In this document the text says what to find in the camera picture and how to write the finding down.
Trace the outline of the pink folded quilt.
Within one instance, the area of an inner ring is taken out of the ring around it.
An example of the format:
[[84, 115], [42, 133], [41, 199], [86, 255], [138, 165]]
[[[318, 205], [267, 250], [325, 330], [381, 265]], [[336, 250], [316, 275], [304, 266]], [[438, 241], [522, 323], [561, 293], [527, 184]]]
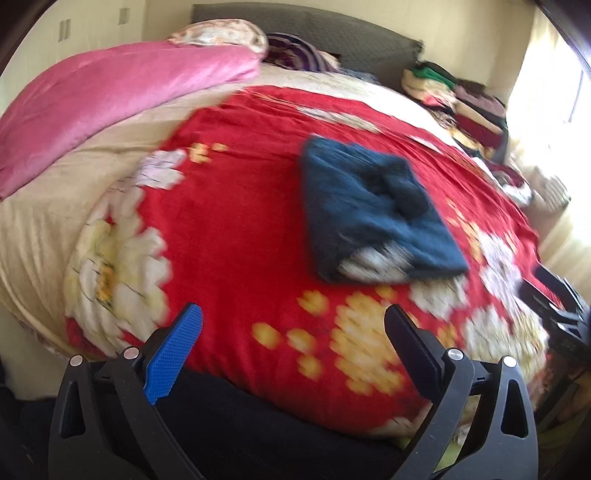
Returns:
[[1, 196], [8, 198], [85, 140], [192, 92], [259, 75], [244, 46], [139, 42], [71, 56], [45, 70], [1, 117]]

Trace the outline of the stack of folded clothes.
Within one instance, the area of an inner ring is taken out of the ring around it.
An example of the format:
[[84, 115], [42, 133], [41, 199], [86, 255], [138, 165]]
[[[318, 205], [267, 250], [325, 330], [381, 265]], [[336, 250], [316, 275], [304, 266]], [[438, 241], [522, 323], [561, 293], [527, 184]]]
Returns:
[[401, 87], [425, 107], [490, 181], [521, 206], [533, 191], [528, 181], [507, 161], [509, 130], [505, 105], [479, 83], [462, 80], [432, 62], [403, 72]]

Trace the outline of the white knitted garment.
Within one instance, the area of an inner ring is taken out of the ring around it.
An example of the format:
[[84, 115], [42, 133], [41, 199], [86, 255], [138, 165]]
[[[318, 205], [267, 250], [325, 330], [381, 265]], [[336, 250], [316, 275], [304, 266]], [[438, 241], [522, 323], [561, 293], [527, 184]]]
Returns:
[[533, 192], [533, 206], [544, 214], [563, 211], [570, 203], [571, 196], [565, 184], [557, 176], [546, 176], [536, 170], [530, 180]]

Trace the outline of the floral cream pillow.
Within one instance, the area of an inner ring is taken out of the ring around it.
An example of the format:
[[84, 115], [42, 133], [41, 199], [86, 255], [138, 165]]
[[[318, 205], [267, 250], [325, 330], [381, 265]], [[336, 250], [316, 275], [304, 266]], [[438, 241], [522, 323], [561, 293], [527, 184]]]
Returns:
[[175, 45], [199, 47], [243, 46], [249, 48], [259, 59], [266, 57], [269, 51], [266, 33], [245, 19], [200, 21], [172, 33], [167, 41]]

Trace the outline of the blue denim pants lace trim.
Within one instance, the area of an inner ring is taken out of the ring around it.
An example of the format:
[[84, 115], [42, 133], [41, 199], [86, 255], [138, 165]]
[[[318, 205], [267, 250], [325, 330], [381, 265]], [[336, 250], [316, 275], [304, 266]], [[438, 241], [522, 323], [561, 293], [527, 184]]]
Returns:
[[311, 253], [322, 279], [406, 284], [468, 272], [407, 159], [312, 136], [301, 174]]

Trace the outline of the grey padded headboard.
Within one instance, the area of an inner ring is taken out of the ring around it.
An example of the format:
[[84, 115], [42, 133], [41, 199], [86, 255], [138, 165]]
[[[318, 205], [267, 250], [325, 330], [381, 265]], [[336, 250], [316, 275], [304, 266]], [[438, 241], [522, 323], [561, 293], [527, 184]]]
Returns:
[[423, 43], [349, 15], [318, 8], [281, 3], [229, 2], [195, 4], [194, 23], [238, 18], [259, 26], [264, 33], [294, 34], [322, 51], [337, 54], [342, 67], [377, 77], [398, 90], [403, 71], [412, 68]]

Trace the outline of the purple striped pillow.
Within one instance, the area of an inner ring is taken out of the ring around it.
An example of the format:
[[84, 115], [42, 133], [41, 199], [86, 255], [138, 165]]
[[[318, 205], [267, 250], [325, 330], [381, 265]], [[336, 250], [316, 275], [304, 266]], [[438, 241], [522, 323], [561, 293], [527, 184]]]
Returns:
[[266, 63], [294, 71], [335, 73], [341, 64], [339, 59], [328, 52], [318, 50], [294, 34], [271, 32], [266, 34], [269, 49]]

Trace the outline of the red floral bedspread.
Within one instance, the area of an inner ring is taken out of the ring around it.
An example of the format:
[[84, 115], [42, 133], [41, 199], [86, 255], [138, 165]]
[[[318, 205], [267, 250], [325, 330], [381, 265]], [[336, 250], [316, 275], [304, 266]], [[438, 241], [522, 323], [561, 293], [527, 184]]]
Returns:
[[[66, 319], [106, 333], [110, 313], [123, 340], [135, 338], [128, 346], [140, 345], [197, 304], [192, 369], [325, 427], [407, 436], [426, 403], [385, 332], [397, 304], [447, 348], [514, 357], [538, 401], [548, 336], [517, 296], [538, 264], [536, 234], [468, 157], [450, 160], [447, 144], [423, 150], [420, 132], [362, 102], [286, 87], [249, 87], [194, 111], [91, 211], [64, 276]], [[312, 136], [407, 159], [468, 272], [322, 279], [301, 174]]]

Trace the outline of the cream wardrobe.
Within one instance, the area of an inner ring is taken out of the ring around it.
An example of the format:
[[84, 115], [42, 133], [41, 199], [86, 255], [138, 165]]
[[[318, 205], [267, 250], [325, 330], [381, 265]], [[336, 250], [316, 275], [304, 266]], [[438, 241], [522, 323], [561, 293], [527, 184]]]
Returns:
[[16, 96], [37, 75], [73, 55], [142, 39], [144, 1], [58, 1], [24, 37], [1, 76]]

